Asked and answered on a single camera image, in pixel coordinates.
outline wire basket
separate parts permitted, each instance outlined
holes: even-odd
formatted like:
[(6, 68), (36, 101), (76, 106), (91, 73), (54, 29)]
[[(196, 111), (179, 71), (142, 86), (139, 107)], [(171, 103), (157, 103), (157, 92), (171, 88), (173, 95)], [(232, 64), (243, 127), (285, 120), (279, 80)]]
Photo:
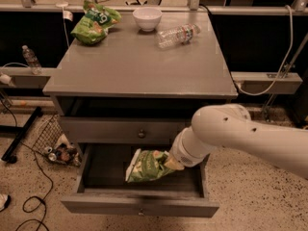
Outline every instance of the wire basket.
[(61, 165), (80, 165), (77, 149), (59, 142), (64, 135), (58, 122), (58, 115), (53, 115), (40, 129), (41, 132), (33, 149), (43, 155), (48, 162)]

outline water bottle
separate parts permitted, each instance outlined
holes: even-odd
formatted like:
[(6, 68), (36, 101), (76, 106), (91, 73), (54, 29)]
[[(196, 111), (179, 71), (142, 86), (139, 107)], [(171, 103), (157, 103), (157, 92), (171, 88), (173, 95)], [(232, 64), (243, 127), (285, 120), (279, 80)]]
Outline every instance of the water bottle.
[(166, 29), (157, 33), (158, 46), (160, 48), (168, 48), (179, 43), (188, 43), (193, 36), (200, 32), (201, 29), (194, 24)]
[(27, 45), (22, 46), (22, 55), (25, 58), (28, 66), (31, 68), (33, 74), (41, 74), (41, 65), (35, 52), (28, 48)]

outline gray table surface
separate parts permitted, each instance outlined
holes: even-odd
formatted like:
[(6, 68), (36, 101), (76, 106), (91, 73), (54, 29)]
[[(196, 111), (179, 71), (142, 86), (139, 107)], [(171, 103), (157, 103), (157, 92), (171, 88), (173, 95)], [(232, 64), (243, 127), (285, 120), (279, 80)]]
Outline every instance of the gray table surface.
[[(238, 94), (217, 38), (204, 12), (163, 12), (155, 31), (145, 33), (132, 12), (94, 46), (74, 40), (46, 94), (109, 97), (233, 99)], [(160, 49), (156, 32), (195, 23), (201, 33), (190, 44)]]

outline floor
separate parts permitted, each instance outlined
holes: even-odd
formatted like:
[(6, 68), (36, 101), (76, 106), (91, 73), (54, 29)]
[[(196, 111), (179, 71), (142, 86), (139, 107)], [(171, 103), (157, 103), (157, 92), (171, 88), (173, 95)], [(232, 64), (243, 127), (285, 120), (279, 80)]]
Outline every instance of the floor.
[[(32, 146), (49, 118), (55, 113), (52, 103), (16, 100), (12, 111), (19, 126), (30, 112), (41, 105), (44, 116), (36, 119), (22, 140)], [(258, 105), (246, 105), (252, 118), (264, 122)], [(270, 111), (274, 124), (293, 126), (281, 107)], [(0, 114), (2, 125), (14, 125), (10, 113)], [(13, 140), (0, 134), (0, 154), (3, 155)], [(22, 210), (31, 196), (47, 194), (51, 182), (40, 172), (33, 152), (20, 144), (16, 149), (17, 162), (1, 162), (0, 193), (12, 196), (8, 209), (0, 213), (1, 230), (11, 231), (28, 219), (41, 219), (43, 206), (33, 213)], [(246, 230), (308, 230), (308, 181), (237, 150), (220, 148), (213, 152), (205, 168), (210, 200), (219, 203), (212, 218), (167, 218), (139, 216), (80, 215), (70, 213), (61, 203), (71, 193), (78, 167), (55, 165), (38, 157), (43, 171), (52, 179), (53, 189), (45, 198), (47, 213), (44, 224), (49, 230), (168, 230), (168, 231), (246, 231)], [(31, 200), (26, 208), (38, 204)], [(19, 230), (37, 230), (37, 222), (27, 222)]]

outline gray cabinet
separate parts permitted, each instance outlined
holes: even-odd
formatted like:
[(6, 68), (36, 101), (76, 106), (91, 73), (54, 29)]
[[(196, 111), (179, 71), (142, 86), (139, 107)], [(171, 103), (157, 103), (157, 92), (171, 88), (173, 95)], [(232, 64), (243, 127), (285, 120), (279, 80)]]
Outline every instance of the gray cabinet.
[(193, 113), (237, 96), (205, 12), (163, 12), (157, 30), (196, 23), (192, 43), (161, 50), (132, 12), (92, 47), (74, 40), (44, 88), (67, 137), (83, 155), (76, 186), (62, 203), (75, 213), (211, 217), (205, 164), (160, 180), (126, 183), (138, 148), (169, 150)]

